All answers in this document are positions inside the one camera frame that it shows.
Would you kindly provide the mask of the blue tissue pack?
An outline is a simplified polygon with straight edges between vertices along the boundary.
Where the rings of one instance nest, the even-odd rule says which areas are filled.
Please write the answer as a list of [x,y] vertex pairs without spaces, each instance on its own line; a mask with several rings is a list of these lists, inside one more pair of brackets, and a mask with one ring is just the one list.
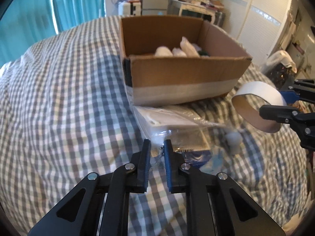
[[212,158],[211,146],[200,129],[186,129],[173,132],[171,140],[174,152],[194,167],[201,168]]

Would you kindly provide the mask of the clear plastic zip bag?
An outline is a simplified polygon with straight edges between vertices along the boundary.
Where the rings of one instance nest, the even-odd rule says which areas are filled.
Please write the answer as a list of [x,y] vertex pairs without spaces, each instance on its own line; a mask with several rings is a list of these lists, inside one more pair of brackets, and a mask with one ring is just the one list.
[[152,155],[162,155],[163,143],[178,130],[200,129],[210,143],[212,158],[202,167],[211,171],[223,166],[224,154],[231,155],[225,134],[235,128],[201,118],[196,112],[180,105],[162,108],[134,106],[134,117],[142,136],[151,140]]

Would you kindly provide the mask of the white plastic bag bundle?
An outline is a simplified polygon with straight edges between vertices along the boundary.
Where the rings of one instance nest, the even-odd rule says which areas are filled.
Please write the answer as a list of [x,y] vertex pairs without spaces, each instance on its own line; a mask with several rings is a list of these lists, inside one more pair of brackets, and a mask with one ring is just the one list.
[[170,57],[173,56],[173,53],[168,47],[160,46],[156,49],[154,55],[158,57]]

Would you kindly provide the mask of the brown cardboard box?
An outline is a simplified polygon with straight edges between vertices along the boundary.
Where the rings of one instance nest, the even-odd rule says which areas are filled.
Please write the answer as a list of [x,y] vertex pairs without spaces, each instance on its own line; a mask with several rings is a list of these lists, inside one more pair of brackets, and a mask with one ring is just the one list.
[[[158,57],[182,37],[199,57]],[[207,20],[179,16],[120,19],[120,58],[128,100],[160,107],[226,96],[251,64],[251,56],[223,29]]]

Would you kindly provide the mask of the white dressing table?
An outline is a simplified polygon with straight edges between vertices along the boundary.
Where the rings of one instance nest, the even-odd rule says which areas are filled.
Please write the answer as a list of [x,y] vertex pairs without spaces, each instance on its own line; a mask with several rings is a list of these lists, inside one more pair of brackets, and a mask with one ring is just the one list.
[[211,24],[222,27],[225,20],[224,5],[219,0],[172,1],[169,14],[196,17],[210,21]]

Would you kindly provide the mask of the white suitcase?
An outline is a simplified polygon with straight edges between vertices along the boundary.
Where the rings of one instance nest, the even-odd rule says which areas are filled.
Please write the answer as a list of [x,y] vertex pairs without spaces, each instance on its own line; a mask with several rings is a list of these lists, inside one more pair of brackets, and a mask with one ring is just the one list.
[[142,14],[142,4],[140,1],[121,2],[118,5],[118,15],[120,16],[140,16]]

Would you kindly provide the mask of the silver mini fridge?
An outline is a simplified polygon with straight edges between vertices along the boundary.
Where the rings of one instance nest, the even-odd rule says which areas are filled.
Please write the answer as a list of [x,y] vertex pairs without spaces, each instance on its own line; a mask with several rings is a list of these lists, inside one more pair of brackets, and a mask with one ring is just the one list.
[[167,15],[169,0],[142,0],[142,15]]

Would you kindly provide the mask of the teal window curtain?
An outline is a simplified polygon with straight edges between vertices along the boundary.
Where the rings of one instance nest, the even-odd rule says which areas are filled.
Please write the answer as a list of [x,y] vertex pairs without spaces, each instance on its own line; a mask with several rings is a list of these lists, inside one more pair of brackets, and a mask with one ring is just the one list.
[[105,0],[13,0],[1,18],[1,64],[38,41],[104,16]]

